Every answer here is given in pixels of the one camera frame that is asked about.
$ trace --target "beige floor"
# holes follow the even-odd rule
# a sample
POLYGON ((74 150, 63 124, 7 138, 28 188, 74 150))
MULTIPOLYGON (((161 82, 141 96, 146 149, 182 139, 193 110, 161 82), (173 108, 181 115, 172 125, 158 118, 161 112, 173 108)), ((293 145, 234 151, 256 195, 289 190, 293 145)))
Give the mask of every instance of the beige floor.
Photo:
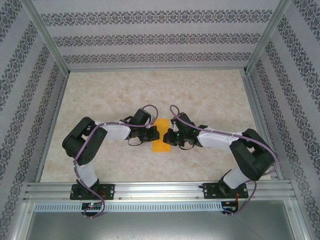
MULTIPOLYGON (((159 118, 171 119, 169 106, 175 104, 196 125, 230 132, 255 129, 238 70, 72 73, 41 182, 76 180, 62 141, 83 117, 118 121, 146 104, 158 107, 159 118)), ((231 153, 219 149, 173 147, 154 153, 151 143, 134 147, 125 140, 104 142, 94 161, 102 182, 218 180, 236 165, 231 153)))

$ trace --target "metal rail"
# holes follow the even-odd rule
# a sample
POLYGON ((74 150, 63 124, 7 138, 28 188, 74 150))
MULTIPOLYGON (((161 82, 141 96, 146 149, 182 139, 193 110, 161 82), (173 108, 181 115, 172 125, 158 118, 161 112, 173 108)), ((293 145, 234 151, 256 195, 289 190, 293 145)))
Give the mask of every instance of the metal rail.
MULTIPOLYGON (((207 202, 212 200, 233 200, 204 199, 203 190, 199 186, 205 182, 209 181, 112 182, 112 184, 115 184, 114 200, 106 200, 106 202, 207 202)), ((72 184, 74 183, 29 183, 23 201, 27 203, 75 202, 70 200, 72 184)), ((253 188, 253 183, 247 183, 249 195, 252 193, 253 188)), ((260 180, 257 182, 257 189, 252 200, 296 200, 296 194, 290 180, 260 180)))

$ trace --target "yellow block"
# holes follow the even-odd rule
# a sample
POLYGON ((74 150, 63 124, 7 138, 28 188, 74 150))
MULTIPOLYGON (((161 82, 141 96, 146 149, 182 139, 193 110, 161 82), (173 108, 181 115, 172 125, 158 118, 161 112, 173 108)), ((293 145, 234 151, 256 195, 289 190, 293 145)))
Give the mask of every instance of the yellow block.
POLYGON ((160 152, 171 152, 171 145, 164 143, 164 135, 168 132, 170 128, 170 121, 166 118, 160 118, 153 124, 159 132, 160 139, 152 142, 152 151, 154 153, 160 152))

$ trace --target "wire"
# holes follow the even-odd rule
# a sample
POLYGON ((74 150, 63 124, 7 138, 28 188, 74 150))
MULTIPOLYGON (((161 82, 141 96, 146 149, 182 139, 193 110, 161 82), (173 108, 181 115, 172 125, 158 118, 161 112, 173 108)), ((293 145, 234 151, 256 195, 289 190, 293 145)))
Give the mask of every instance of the wire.
MULTIPOLYGON (((236 206, 234 207, 235 210, 234 211, 227 210, 228 213, 234 214, 234 213, 236 213, 238 211, 238 207, 239 207, 239 201, 238 200, 239 200, 239 193, 236 191, 235 192, 235 201, 233 202, 234 204, 236 203, 236 206)), ((233 206, 230 205, 230 206, 225 206, 225 207, 222 207, 222 208, 223 208, 223 210, 226 210, 226 209, 229 209, 230 207, 233 207, 233 206)))
POLYGON ((238 211, 236 211, 235 213, 232 213, 232 212, 224 209, 223 211, 225 211, 225 212, 228 213, 227 216, 237 215, 237 214, 241 213, 241 212, 248 206, 248 203, 249 203, 250 200, 253 198, 253 196, 254 196, 254 194, 255 194, 255 192, 256 192, 256 190, 257 190, 257 183, 256 183, 256 181, 247 181, 246 183, 250 183, 250 182, 253 182, 253 183, 254 183, 254 188, 253 188, 253 191, 252 191, 250 197, 245 201, 245 203, 241 206, 241 208, 240 208, 238 211))
POLYGON ((103 205, 102 207, 102 210, 100 212, 98 212, 96 215, 94 216, 88 216, 86 215, 86 211, 87 211, 87 208, 84 210, 83 212, 83 215, 85 218, 90 218, 90 219, 93 219, 93 218, 96 218, 98 216, 100 216, 106 209, 106 203, 105 203, 105 200, 103 199, 102 196, 100 196, 98 193, 96 193, 95 191, 93 191, 90 187, 88 187, 84 181, 82 181, 79 173, 78 173, 78 170, 77 170, 77 161, 80 157, 80 155, 83 153, 83 151, 85 150, 86 146, 88 145, 88 142, 90 141, 90 139, 92 138, 92 136, 94 135, 95 131, 97 131, 98 128, 102 127, 102 126, 105 126, 105 125, 121 125, 121 126, 127 126, 127 127, 135 127, 135 128, 144 128, 144 127, 147 127, 147 126, 150 126, 152 124, 155 123, 155 121, 157 120, 158 118, 158 115, 159 115, 159 111, 157 109, 156 106, 152 105, 152 104, 147 104, 145 105, 142 109, 145 109, 146 107, 153 107, 155 109, 155 118, 153 121, 149 122, 148 124, 144 124, 144 125, 133 125, 133 124, 128 124, 128 123, 124 123, 124 122, 105 122, 105 123, 100 123, 98 124, 97 126, 94 127, 94 129, 92 130, 92 132, 90 132, 89 136, 86 138, 84 144, 82 145, 82 147, 80 148, 79 152, 77 153, 77 155, 75 156, 74 160, 72 161, 73 162, 73 169, 74 169, 74 173, 76 175, 76 177, 78 178, 78 181, 79 183, 84 186, 89 192, 91 192, 93 195, 95 195, 96 197, 98 197, 100 200, 101 200, 101 203, 103 205))
POLYGON ((180 149, 182 149, 182 150, 190 150, 190 149, 193 149, 194 148, 194 144, 192 145, 192 147, 190 147, 190 148, 183 148, 183 147, 181 147, 179 144, 178 144, 178 147, 180 148, 180 149))
POLYGON ((194 128, 194 129, 197 129, 199 131, 203 131, 203 132, 207 132, 207 133, 214 133, 214 134, 220 134, 220 135, 224 135, 224 136, 228 136, 228 137, 235 137, 235 138, 239 138, 239 139, 244 139, 246 141, 250 141, 250 142, 253 142, 255 144, 258 144, 259 146, 263 147, 264 149, 266 149, 273 157, 274 159, 274 168, 271 169, 270 171, 268 172, 265 172, 264 174, 262 175, 269 175, 269 174, 272 174, 276 171, 276 169, 278 168, 279 166, 279 160, 276 156, 276 154, 274 153, 274 151, 272 151, 267 145, 255 140, 255 139, 252 139, 250 137, 246 137, 246 136, 242 136, 242 135, 238 135, 238 134, 233 134, 233 133, 229 133, 229 132, 223 132, 223 131, 217 131, 217 130, 208 130, 208 129, 203 129, 203 128, 200 128, 200 127, 197 127, 197 126, 194 126, 194 125, 191 125, 189 123, 187 123, 186 121, 183 121, 180 117, 178 117, 175 112, 172 110, 172 108, 175 108, 177 109, 178 111, 178 114, 180 113, 180 110, 179 108, 176 106, 176 105, 170 105, 170 112, 173 114, 173 116, 178 119, 180 122, 182 122, 183 124, 191 127, 191 128, 194 128))
POLYGON ((143 141, 141 141, 139 144, 133 145, 133 144, 130 144, 129 141, 130 141, 130 139, 128 139, 128 145, 129 145, 129 146, 132 146, 132 147, 140 146, 141 144, 144 143, 143 141))

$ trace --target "gray metal surface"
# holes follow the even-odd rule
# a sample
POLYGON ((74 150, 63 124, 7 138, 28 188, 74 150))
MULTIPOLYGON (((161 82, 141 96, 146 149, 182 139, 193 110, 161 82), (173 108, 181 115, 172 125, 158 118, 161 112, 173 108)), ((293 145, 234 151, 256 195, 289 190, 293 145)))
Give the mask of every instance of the gray metal surface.
POLYGON ((219 212, 33 213, 28 240, 292 240, 283 201, 253 201, 241 214, 219 212))
POLYGON ((295 239, 311 240, 298 200, 285 200, 283 202, 295 239))
POLYGON ((35 209, 35 203, 23 202, 17 216, 17 221, 12 229, 12 234, 8 239, 10 240, 24 240, 27 237, 30 223, 35 209))
POLYGON ((243 71, 243 67, 239 66, 216 66, 216 67, 134 67, 134 68, 97 68, 97 69, 72 69, 72 73, 96 73, 96 72, 137 72, 137 71, 204 71, 204 70, 239 70, 243 71))

